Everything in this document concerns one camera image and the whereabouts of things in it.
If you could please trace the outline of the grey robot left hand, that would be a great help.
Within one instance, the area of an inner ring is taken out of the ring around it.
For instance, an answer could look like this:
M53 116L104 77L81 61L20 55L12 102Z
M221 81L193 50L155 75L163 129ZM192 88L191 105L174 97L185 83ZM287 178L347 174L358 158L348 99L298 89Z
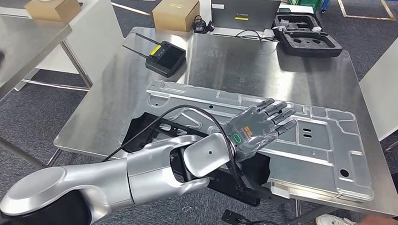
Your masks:
M258 150L294 128L297 122L290 117L295 113L286 102L275 103L269 98L229 119L223 129L235 148L235 161L252 158Z

